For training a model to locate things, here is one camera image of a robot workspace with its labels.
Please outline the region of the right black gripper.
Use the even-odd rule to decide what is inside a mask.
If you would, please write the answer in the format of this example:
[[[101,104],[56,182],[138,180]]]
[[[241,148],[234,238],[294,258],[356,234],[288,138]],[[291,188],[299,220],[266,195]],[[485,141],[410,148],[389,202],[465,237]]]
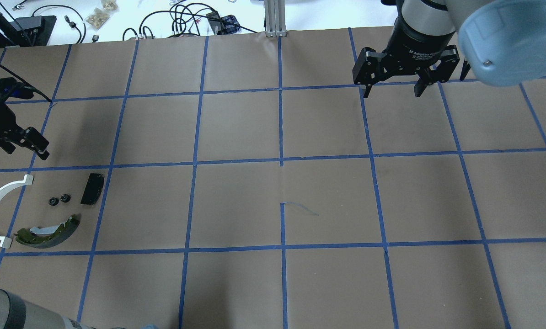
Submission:
[[[457,46],[450,44],[451,34],[426,36],[395,28],[382,51],[363,47],[352,69],[353,83],[364,87],[369,98],[373,86],[398,76],[417,77],[415,97],[428,86],[445,83],[460,63]]]

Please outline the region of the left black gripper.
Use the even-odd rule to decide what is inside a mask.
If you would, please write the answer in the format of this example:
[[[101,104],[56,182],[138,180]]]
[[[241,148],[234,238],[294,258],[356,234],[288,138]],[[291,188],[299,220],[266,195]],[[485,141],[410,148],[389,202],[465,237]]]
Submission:
[[[41,160],[47,160],[50,153],[47,151],[49,141],[36,129],[22,129],[16,123],[16,115],[5,103],[10,96],[19,97],[19,90],[26,84],[14,78],[0,79],[0,148],[6,154],[16,150],[15,144],[32,150]]]

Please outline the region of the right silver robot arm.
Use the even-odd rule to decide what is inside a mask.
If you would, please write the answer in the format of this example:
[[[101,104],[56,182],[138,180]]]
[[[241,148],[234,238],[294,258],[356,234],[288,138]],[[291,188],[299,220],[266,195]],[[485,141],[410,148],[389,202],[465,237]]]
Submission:
[[[389,42],[364,47],[353,83],[371,88],[394,76],[417,76],[420,97],[446,83],[465,55],[460,79],[473,71],[493,87],[511,87],[546,75],[546,0],[384,0],[397,8]]]

